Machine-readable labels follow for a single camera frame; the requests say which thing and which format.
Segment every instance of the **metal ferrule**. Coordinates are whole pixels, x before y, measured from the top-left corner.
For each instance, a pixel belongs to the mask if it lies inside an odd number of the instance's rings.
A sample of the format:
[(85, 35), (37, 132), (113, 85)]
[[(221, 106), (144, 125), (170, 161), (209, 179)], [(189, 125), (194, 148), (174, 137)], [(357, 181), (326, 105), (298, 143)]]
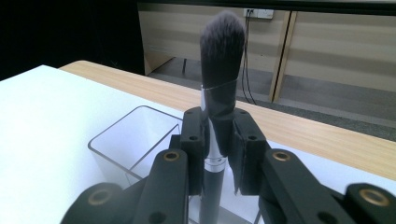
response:
[(225, 168), (233, 126), (236, 81), (201, 90), (202, 125), (205, 130), (205, 169), (217, 173)]

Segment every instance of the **white wall outlet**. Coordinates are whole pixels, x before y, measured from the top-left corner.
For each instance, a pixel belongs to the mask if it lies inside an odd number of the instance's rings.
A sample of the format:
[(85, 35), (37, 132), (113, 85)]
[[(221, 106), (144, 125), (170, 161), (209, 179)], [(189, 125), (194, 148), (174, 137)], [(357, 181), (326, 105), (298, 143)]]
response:
[(244, 8), (244, 17), (250, 15), (250, 18), (272, 19), (274, 11), (272, 9)]

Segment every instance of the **brush bristles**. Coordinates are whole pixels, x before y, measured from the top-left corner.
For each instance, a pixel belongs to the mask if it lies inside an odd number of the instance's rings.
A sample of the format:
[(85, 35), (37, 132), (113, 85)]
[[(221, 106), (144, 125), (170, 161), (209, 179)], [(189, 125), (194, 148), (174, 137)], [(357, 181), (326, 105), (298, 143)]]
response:
[(222, 11), (201, 34), (203, 87), (237, 79), (245, 43), (245, 26), (230, 11)]

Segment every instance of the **gray carpet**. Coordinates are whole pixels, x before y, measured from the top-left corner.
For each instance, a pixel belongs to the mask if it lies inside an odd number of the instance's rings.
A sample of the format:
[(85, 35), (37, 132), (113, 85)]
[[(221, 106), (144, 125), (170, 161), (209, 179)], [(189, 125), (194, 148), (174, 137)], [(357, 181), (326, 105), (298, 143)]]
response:
[[(200, 90), (201, 63), (187, 60), (183, 74), (183, 61), (174, 58), (149, 76)], [(252, 103), (246, 79), (245, 94), (242, 91), (241, 75), (238, 79), (237, 99)], [(248, 69), (250, 92), (257, 105), (396, 141), (396, 92), (285, 76), (281, 98), (277, 103), (270, 103), (268, 92), (271, 80), (272, 73)]]

